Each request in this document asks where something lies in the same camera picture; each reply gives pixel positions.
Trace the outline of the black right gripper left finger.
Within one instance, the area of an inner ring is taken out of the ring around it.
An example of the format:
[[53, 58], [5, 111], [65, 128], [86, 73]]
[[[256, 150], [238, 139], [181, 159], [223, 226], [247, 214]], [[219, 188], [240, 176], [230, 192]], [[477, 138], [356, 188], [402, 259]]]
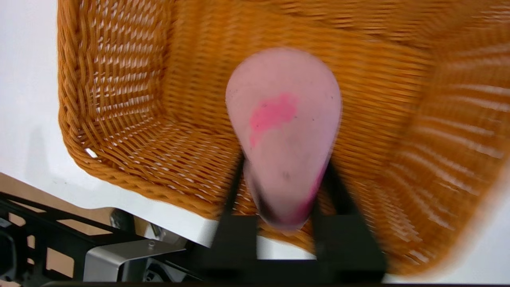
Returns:
[[257, 216], [235, 215], [233, 209], [243, 176], [241, 157], [228, 187], [222, 213], [209, 249], [202, 258], [203, 271], [215, 278], [241, 276], [257, 261]]

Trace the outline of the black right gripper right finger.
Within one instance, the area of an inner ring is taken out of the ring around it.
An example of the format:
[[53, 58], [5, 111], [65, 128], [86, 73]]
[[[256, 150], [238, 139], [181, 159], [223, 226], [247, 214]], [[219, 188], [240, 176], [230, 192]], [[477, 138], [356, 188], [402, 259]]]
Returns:
[[381, 282], [386, 257], [333, 162], [326, 165], [320, 186], [333, 213], [325, 215], [315, 199], [311, 221], [317, 262], [336, 282]]

